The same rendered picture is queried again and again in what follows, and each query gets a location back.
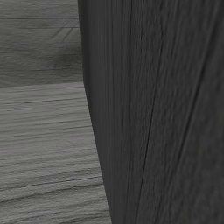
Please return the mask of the dark grey wooden cabinet door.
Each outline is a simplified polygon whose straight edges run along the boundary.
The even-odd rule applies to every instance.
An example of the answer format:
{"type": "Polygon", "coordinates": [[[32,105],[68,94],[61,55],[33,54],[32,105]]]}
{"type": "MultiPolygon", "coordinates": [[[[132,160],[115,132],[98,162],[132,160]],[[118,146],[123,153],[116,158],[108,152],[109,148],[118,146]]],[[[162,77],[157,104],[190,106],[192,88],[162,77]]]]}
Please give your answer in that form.
{"type": "Polygon", "coordinates": [[[78,0],[112,224],[224,224],[224,0],[78,0]]]}

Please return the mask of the grey wooden cabinet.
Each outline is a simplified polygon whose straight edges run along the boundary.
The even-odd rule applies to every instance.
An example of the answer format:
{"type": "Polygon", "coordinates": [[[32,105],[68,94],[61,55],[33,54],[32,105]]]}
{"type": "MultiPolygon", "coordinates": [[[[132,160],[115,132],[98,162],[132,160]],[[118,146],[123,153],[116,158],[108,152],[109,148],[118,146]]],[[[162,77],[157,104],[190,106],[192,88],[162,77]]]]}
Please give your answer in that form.
{"type": "Polygon", "coordinates": [[[0,0],[0,224],[112,224],[77,0],[0,0]]]}

